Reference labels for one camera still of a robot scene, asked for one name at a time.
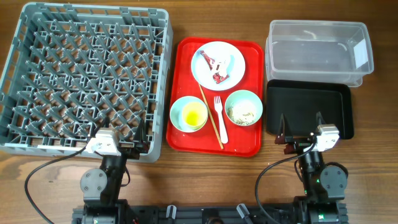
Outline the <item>yellow plastic cup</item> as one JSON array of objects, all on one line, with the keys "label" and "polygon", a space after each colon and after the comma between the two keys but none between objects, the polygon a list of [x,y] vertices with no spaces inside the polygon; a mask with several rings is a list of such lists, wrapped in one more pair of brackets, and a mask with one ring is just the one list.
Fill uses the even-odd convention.
[{"label": "yellow plastic cup", "polygon": [[191,129],[199,129],[208,118],[208,111],[202,102],[189,102],[182,110],[183,122]]}]

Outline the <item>rice food scraps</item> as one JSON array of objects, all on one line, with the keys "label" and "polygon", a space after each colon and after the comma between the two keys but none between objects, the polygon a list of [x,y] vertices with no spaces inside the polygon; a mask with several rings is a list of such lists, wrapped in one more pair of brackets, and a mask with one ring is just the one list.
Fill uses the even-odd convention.
[{"label": "rice food scraps", "polygon": [[232,122],[240,126],[248,126],[255,122],[257,112],[255,105],[250,101],[233,103],[227,110],[227,115]]}]

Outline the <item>grey dishwasher rack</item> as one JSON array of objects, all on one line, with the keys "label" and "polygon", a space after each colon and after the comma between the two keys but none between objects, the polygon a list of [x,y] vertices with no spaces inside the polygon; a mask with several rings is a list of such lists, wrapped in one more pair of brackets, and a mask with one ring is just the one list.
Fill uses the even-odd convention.
[{"label": "grey dishwasher rack", "polygon": [[27,3],[1,74],[1,150],[63,156],[108,118],[123,147],[141,121],[160,157],[173,30],[165,9]]}]

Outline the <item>black waste tray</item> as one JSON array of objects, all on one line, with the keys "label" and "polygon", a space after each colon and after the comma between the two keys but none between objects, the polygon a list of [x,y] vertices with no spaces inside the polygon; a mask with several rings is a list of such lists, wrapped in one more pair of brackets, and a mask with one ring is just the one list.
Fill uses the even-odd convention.
[{"label": "black waste tray", "polygon": [[266,89],[266,131],[279,132],[280,116],[285,115],[294,136],[308,136],[318,126],[316,114],[334,124],[341,139],[354,136],[351,91],[338,83],[271,80]]}]

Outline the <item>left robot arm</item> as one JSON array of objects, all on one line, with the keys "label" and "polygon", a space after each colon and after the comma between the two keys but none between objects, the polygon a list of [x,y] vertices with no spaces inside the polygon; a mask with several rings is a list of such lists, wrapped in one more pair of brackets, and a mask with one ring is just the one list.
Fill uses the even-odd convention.
[{"label": "left robot arm", "polygon": [[80,180],[84,206],[75,209],[72,223],[139,223],[138,216],[127,200],[120,199],[123,175],[128,173],[126,162],[138,160],[148,152],[146,125],[140,120],[131,147],[119,145],[119,132],[109,127],[109,118],[96,128],[86,147],[102,157],[99,168],[86,171]]}]

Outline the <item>red snack wrapper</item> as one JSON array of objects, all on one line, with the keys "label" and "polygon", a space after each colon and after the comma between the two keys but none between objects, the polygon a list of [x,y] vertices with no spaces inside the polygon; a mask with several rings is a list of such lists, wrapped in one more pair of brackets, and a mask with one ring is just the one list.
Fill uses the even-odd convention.
[{"label": "red snack wrapper", "polygon": [[228,74],[227,77],[221,77],[221,76],[219,76],[219,75],[216,73],[216,68],[215,68],[215,66],[216,66],[216,65],[215,65],[216,59],[213,59],[213,58],[209,57],[208,54],[207,54],[204,50],[201,50],[201,51],[200,51],[200,54],[201,54],[201,55],[204,57],[204,59],[206,60],[208,66],[209,66],[211,75],[212,75],[212,77],[213,77],[213,79],[214,79],[214,81],[215,81],[216,84],[219,84],[219,83],[225,81],[227,78],[229,78],[229,74]]}]

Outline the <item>red serving tray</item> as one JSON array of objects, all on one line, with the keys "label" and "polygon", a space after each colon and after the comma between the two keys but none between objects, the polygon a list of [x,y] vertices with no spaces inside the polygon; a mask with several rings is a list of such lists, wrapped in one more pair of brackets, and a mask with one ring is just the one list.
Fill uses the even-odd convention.
[{"label": "red serving tray", "polygon": [[[215,44],[231,44],[236,47],[238,53],[243,56],[245,71],[239,76],[239,81],[233,80],[234,72],[221,84],[226,86],[232,84],[231,88],[215,91],[209,86],[199,87],[192,73],[192,58],[196,51],[210,42]],[[170,94],[170,103],[176,101],[181,103],[187,100],[202,100],[206,98],[213,116],[213,122],[207,121],[204,127],[198,131],[185,133],[180,131],[168,121],[166,140],[169,146],[178,151],[197,152],[206,154],[219,154],[226,156],[251,157],[261,148],[262,121],[259,120],[248,127],[240,127],[233,124],[226,114],[223,118],[226,122],[226,131],[229,141],[220,146],[216,137],[213,123],[218,128],[218,118],[213,106],[213,98],[220,96],[224,103],[227,97],[235,91],[248,90],[260,99],[263,99],[264,90],[264,51],[257,43],[243,40],[221,40],[199,37],[187,37],[177,47],[174,78]]]}]

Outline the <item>wooden chopstick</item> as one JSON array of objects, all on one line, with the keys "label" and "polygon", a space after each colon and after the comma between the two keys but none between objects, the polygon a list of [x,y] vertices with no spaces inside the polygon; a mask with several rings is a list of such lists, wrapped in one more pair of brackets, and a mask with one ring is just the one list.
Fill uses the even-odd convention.
[{"label": "wooden chopstick", "polygon": [[221,148],[221,150],[224,150],[223,143],[221,142],[221,138],[220,138],[220,135],[219,135],[219,133],[218,133],[218,129],[217,129],[217,127],[216,127],[216,124],[215,124],[215,122],[214,122],[213,115],[212,115],[212,113],[211,113],[211,110],[210,110],[210,107],[209,107],[209,105],[208,105],[208,102],[207,102],[206,96],[205,96],[205,94],[204,94],[204,91],[203,91],[203,89],[202,89],[202,87],[201,87],[200,84],[198,84],[198,86],[199,86],[200,93],[201,93],[201,96],[202,96],[202,98],[203,98],[203,101],[204,101],[204,103],[205,103],[205,105],[206,105],[206,108],[207,108],[207,111],[208,111],[208,114],[209,114],[209,117],[210,117],[210,121],[211,121],[212,127],[213,127],[213,129],[214,129],[214,132],[215,132],[215,134],[216,134],[216,138],[217,138],[217,140],[218,140],[218,143],[219,143],[219,145],[220,145],[220,148]]}]

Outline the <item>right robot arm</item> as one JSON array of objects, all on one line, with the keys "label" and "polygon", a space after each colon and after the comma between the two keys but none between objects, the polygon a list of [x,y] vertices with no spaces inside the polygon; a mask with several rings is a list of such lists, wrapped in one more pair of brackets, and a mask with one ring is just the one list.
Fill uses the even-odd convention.
[{"label": "right robot arm", "polygon": [[337,162],[324,162],[322,152],[332,149],[340,138],[334,124],[326,124],[317,113],[318,126],[308,137],[295,138],[287,118],[280,116],[276,144],[285,145],[285,154],[296,154],[305,191],[296,196],[284,223],[348,223],[348,211],[344,203],[348,183],[348,170]]}]

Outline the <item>light blue plate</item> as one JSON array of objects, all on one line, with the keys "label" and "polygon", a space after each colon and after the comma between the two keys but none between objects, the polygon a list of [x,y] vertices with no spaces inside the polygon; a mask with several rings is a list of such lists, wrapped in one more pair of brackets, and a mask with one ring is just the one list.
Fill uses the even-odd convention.
[{"label": "light blue plate", "polygon": [[[209,57],[216,60],[231,55],[232,59],[228,67],[229,78],[216,84],[206,60],[200,54],[201,50],[204,50]],[[237,47],[227,42],[213,41],[202,45],[195,51],[191,61],[191,71],[193,77],[201,86],[213,91],[224,91],[236,86],[243,79],[246,62]]]}]

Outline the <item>light blue bowl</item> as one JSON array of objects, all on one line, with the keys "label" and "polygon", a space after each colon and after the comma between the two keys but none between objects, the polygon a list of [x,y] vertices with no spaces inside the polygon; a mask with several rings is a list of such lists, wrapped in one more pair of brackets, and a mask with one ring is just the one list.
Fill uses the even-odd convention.
[{"label": "light blue bowl", "polygon": [[195,96],[184,96],[184,97],[179,98],[177,101],[175,101],[173,103],[173,105],[172,105],[172,107],[170,109],[170,121],[173,124],[173,126],[175,128],[177,128],[179,131],[182,131],[182,132],[185,132],[185,133],[193,133],[193,132],[198,131],[199,129],[201,129],[206,124],[205,123],[199,129],[194,130],[194,129],[189,128],[183,122],[183,119],[182,119],[183,107],[189,102],[196,102],[196,101],[202,102],[204,104],[204,102],[201,99],[199,99],[199,98],[197,98]]}]

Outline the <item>clear plastic bin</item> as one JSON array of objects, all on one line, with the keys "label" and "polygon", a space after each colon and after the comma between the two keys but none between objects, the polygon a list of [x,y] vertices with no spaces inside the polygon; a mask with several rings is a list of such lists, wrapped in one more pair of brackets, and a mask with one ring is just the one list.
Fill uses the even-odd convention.
[{"label": "clear plastic bin", "polygon": [[268,80],[340,83],[359,87],[374,71],[362,22],[273,20],[266,40]]}]

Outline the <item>white tissue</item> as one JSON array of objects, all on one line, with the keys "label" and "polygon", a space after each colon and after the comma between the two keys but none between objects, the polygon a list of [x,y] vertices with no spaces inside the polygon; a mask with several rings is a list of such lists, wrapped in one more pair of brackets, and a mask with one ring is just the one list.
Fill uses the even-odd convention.
[{"label": "white tissue", "polygon": [[216,68],[216,73],[221,76],[221,77],[227,77],[228,76],[228,67],[231,63],[232,56],[227,55],[223,56],[219,59],[216,60],[215,62],[215,68]]}]

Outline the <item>white plastic fork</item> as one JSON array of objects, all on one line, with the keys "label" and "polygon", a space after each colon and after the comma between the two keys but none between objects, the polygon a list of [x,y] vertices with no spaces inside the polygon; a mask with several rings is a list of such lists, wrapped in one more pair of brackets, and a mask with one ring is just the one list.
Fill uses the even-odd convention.
[{"label": "white plastic fork", "polygon": [[220,96],[214,97],[214,107],[215,107],[215,111],[218,114],[218,121],[219,121],[219,127],[220,127],[220,139],[223,144],[226,144],[228,142],[228,134],[226,131],[226,126],[224,124],[224,119],[223,119],[223,115],[222,115],[223,105],[222,105]]}]

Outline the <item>light green bowl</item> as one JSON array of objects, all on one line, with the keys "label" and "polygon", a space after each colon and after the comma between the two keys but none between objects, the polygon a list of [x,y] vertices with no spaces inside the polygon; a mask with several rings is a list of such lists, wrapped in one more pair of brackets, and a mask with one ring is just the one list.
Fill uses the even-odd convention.
[{"label": "light green bowl", "polygon": [[224,104],[224,107],[225,107],[224,110],[226,111],[226,114],[227,114],[228,108],[233,103],[239,102],[239,101],[250,101],[250,102],[252,102],[255,105],[257,116],[256,116],[255,122],[252,123],[251,125],[253,125],[256,122],[258,122],[260,120],[260,118],[262,116],[262,112],[263,112],[262,101],[255,93],[253,93],[253,92],[251,92],[249,90],[237,90],[237,91],[234,91],[232,94],[230,94],[229,97],[227,97],[227,99],[225,101],[225,104]]}]

